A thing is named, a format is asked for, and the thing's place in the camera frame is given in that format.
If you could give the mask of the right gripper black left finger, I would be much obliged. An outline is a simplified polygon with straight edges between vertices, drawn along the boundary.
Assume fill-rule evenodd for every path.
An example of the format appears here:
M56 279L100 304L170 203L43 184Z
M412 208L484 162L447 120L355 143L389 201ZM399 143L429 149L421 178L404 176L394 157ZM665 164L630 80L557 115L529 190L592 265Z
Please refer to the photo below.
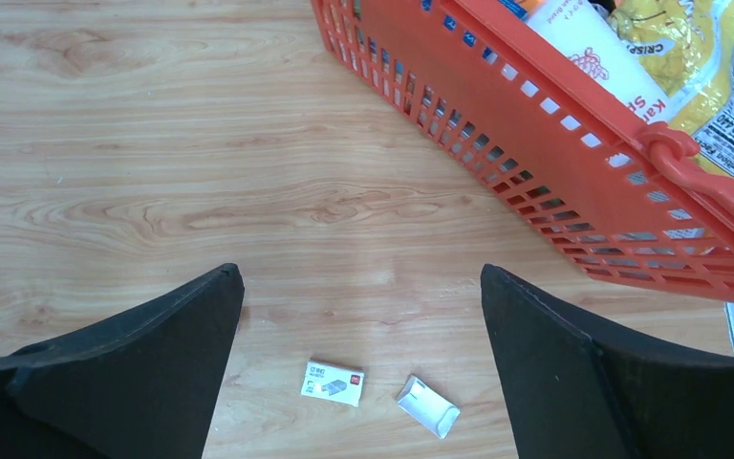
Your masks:
M221 265L0 357L0 458L199 458L245 286Z

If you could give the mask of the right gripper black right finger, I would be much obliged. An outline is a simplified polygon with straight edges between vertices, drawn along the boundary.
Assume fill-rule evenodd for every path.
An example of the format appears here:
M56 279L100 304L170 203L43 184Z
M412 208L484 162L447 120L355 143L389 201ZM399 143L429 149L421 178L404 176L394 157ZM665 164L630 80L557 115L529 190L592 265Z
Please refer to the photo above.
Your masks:
M641 333L507 270L482 310L522 458L734 458L734 357Z

